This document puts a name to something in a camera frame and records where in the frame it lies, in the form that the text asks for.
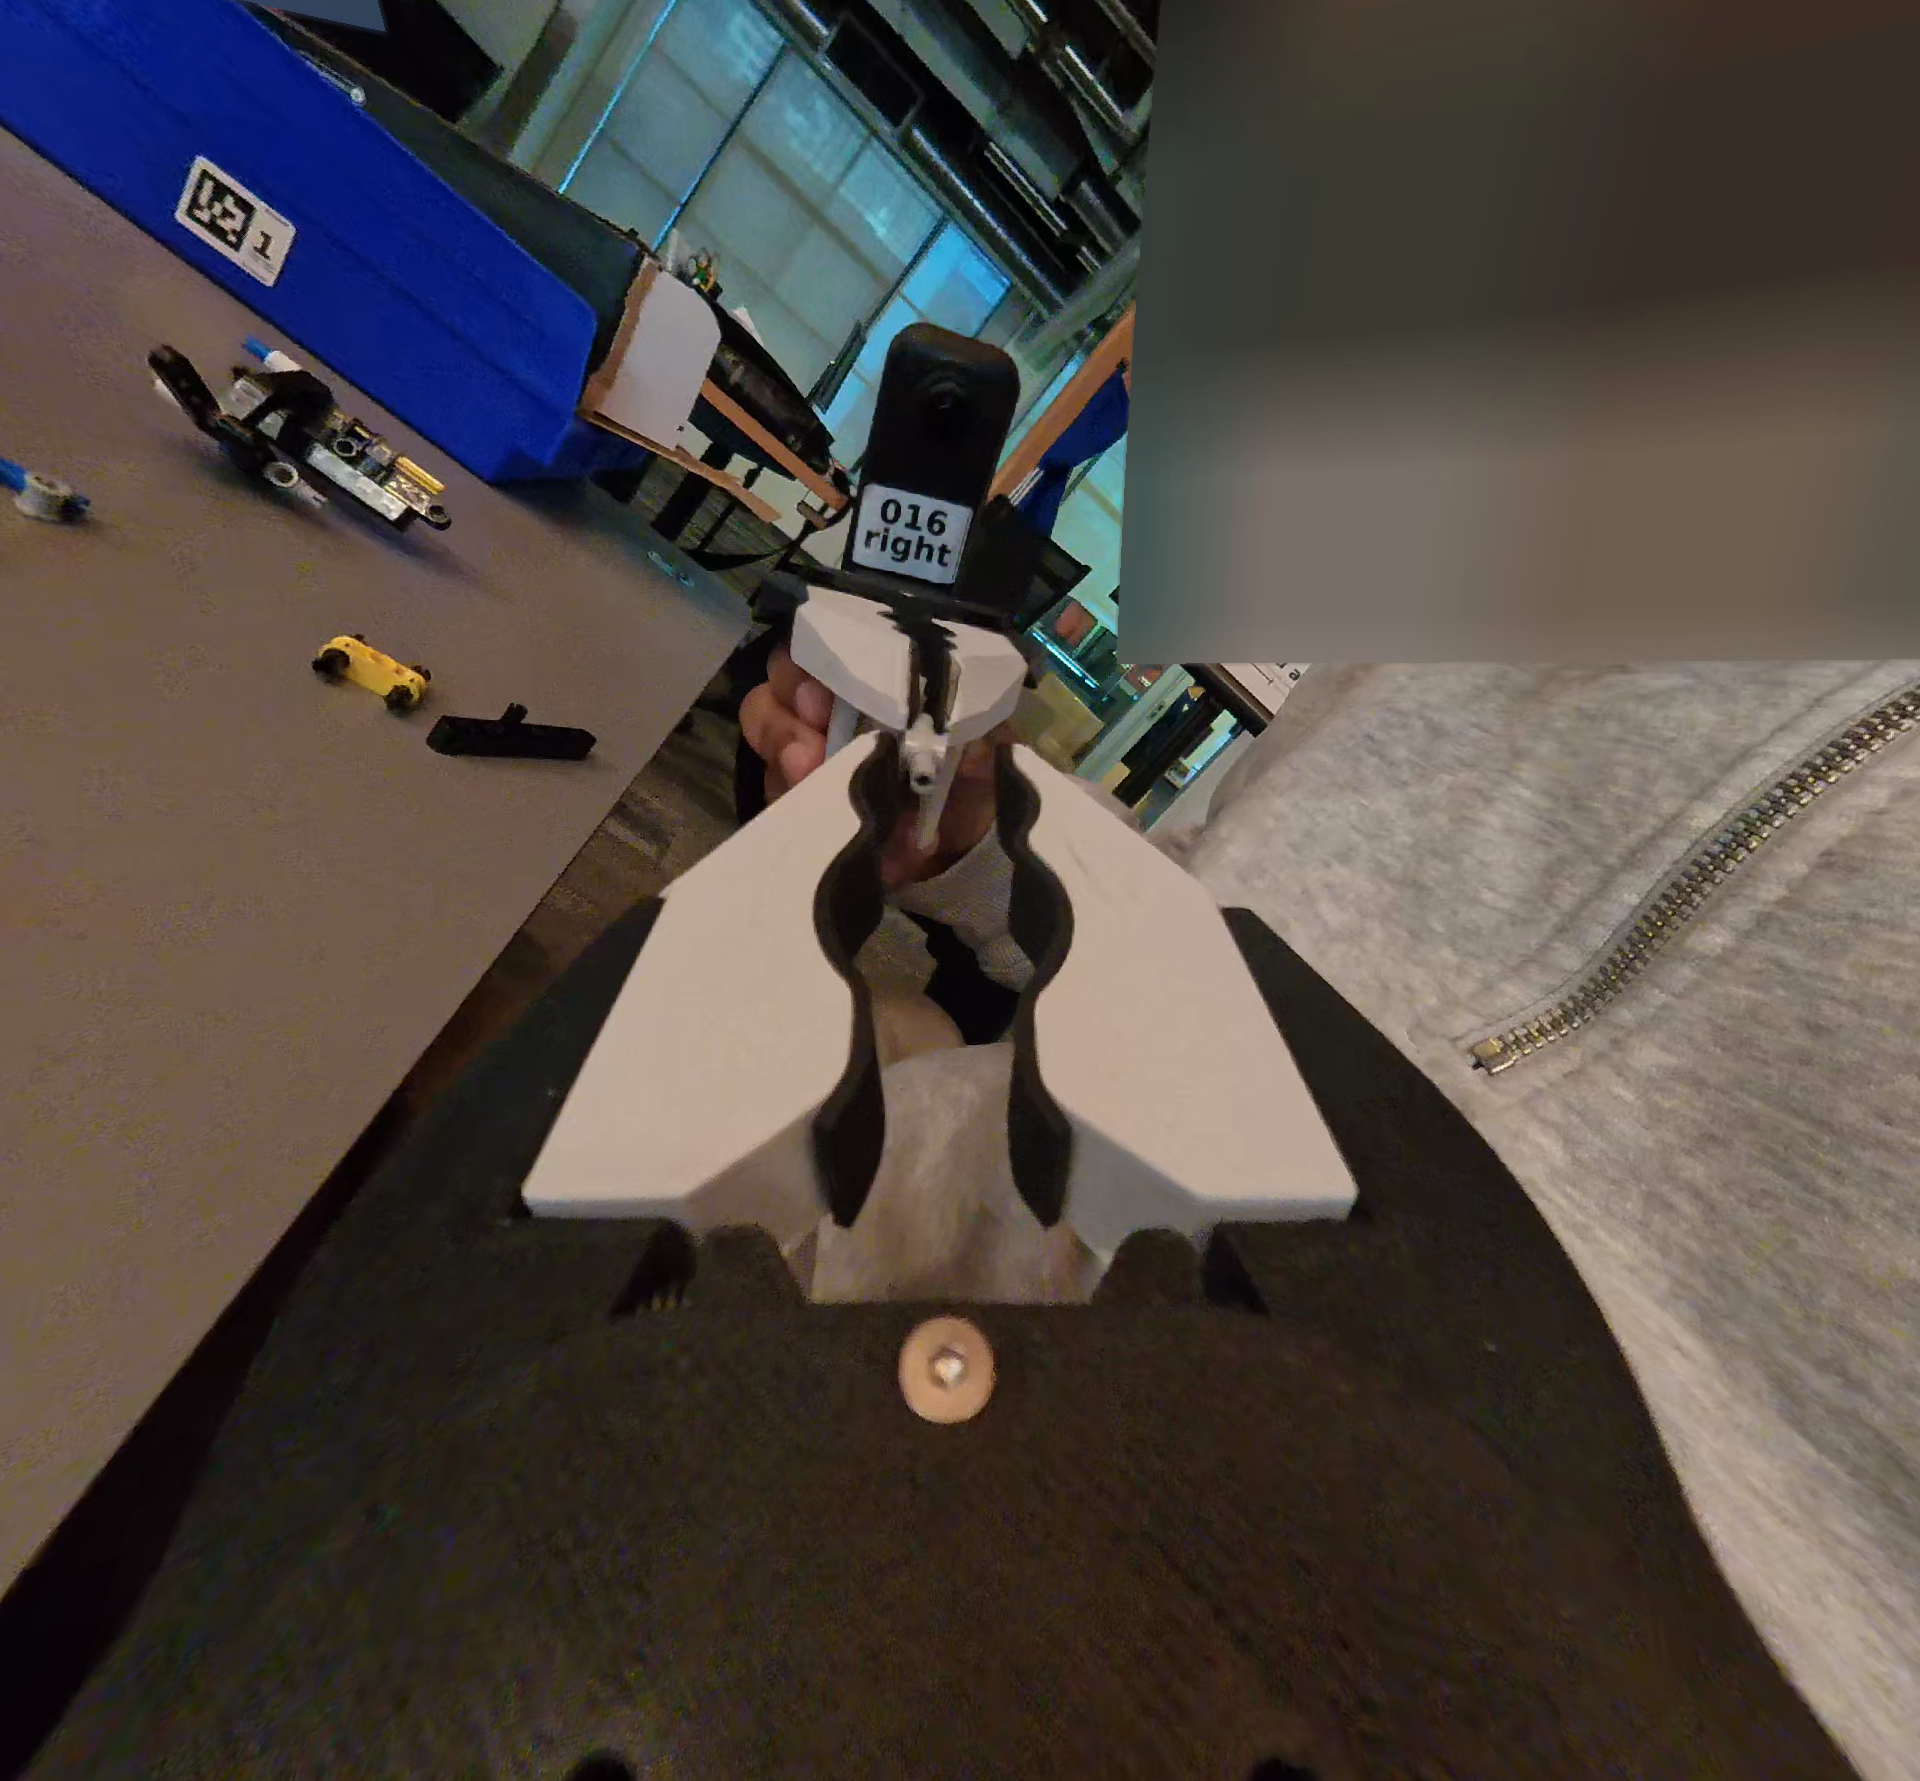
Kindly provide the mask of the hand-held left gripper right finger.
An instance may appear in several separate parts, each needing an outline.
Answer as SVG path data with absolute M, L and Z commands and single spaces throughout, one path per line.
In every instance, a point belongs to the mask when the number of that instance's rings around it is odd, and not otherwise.
M 997 828 L 1030 967 L 1009 1171 L 1083 1283 L 1143 1232 L 1350 1221 L 1355 1173 L 1208 890 L 1025 745 L 997 759 Z

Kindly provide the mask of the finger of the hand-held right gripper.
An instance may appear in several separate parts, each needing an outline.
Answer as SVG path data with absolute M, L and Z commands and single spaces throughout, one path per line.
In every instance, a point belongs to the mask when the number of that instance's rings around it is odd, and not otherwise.
M 1007 634 L 939 619 L 947 638 L 946 734 L 989 734 L 1009 721 L 1028 688 L 1028 660 Z
M 865 721 L 893 734 L 901 763 L 911 763 L 906 737 L 920 718 L 920 666 L 914 641 L 887 609 L 856 592 L 803 592 L 790 653 L 828 692 L 827 755 L 846 747 Z

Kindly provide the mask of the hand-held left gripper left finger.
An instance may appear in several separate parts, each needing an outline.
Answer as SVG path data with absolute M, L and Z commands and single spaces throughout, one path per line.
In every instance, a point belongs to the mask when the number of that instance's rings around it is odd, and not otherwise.
M 884 1138 L 858 956 L 902 788 L 898 740 L 858 737 L 670 881 L 520 1184 L 534 1216 L 854 1223 Z

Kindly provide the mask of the black lego connector piece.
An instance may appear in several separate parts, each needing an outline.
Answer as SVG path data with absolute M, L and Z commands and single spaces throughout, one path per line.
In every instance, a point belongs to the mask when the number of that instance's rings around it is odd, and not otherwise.
M 445 712 L 424 745 L 454 759 L 581 763 L 591 759 L 597 737 L 581 726 L 531 720 L 520 704 L 509 704 L 497 715 Z

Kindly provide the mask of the person's right forearm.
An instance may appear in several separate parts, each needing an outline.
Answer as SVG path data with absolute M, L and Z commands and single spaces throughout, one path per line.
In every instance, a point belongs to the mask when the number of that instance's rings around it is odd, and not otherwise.
M 937 873 L 898 888 L 901 912 L 949 929 L 989 963 L 990 949 L 1011 944 L 1013 861 L 994 832 Z

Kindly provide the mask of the small yellow lego piece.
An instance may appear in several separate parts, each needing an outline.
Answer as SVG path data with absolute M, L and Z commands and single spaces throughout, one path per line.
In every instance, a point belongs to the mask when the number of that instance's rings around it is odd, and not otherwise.
M 355 634 L 328 638 L 313 654 L 311 666 L 324 681 L 370 692 L 389 712 L 419 709 L 431 688 L 431 671 L 424 665 L 398 662 Z

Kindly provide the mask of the black grey yellow lego assembly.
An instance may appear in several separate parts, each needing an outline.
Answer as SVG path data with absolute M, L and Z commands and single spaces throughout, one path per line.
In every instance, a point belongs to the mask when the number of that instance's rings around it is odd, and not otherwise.
M 148 369 L 158 391 L 254 484 L 311 506 L 348 504 L 391 530 L 451 526 L 443 479 L 350 416 L 295 357 L 245 339 L 222 388 L 170 345 L 148 352 Z

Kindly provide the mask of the person's right hand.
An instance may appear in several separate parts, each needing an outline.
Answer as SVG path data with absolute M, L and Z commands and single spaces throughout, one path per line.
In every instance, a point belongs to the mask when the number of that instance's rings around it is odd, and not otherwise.
M 737 708 L 731 808 L 734 821 L 747 825 L 825 763 L 828 692 L 794 665 L 776 634 L 755 641 L 740 669 L 747 688 Z M 965 747 L 929 854 L 916 851 L 912 814 L 896 823 L 879 855 L 879 878 L 893 895 L 942 872 L 987 832 L 998 834 L 997 756 L 1013 740 L 1015 728 L 1002 721 Z

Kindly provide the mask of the hanging blue cloth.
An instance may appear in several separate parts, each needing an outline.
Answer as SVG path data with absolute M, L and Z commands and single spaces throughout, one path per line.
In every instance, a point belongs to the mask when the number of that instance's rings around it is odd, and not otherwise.
M 1125 435 L 1127 419 L 1130 386 L 1127 371 L 1122 367 L 1088 393 L 1078 415 L 1043 449 L 1039 479 L 1031 495 L 1037 515 L 1046 521 L 1059 515 L 1077 469 L 1116 446 Z

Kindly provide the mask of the wooden office desk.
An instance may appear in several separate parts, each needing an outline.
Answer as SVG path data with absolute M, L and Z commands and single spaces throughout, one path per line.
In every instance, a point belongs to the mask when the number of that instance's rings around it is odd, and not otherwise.
M 779 474 L 797 487 L 803 540 L 846 522 L 851 475 L 837 460 L 828 424 L 769 350 L 744 311 L 709 298 L 717 343 L 691 424 L 707 451 L 727 451 L 755 474 Z

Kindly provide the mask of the light trousers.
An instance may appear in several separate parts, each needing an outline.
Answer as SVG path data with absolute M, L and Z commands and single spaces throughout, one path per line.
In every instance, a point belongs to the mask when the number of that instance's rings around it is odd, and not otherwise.
M 1043 1226 L 1011 1176 L 1013 1048 L 965 1043 L 920 992 L 873 999 L 884 1145 L 846 1226 L 823 1221 L 811 1303 L 1078 1304 L 1102 1275 L 1074 1232 Z

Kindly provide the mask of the blue plastic bin holding box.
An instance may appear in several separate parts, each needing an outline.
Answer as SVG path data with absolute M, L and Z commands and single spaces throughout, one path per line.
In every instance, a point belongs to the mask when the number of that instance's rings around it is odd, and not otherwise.
M 583 393 L 635 244 L 238 0 L 1 0 L 15 139 L 490 481 L 638 467 Z

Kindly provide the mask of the wooden post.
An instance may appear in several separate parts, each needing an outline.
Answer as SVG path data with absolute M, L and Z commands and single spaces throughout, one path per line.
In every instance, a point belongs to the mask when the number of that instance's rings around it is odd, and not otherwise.
M 1080 424 L 1090 404 L 1118 379 L 1130 391 L 1137 302 L 1127 302 L 1108 324 L 1068 379 L 1025 421 L 1024 432 L 998 462 L 989 495 L 1017 504 L 1042 474 L 1046 456 L 1063 435 Z

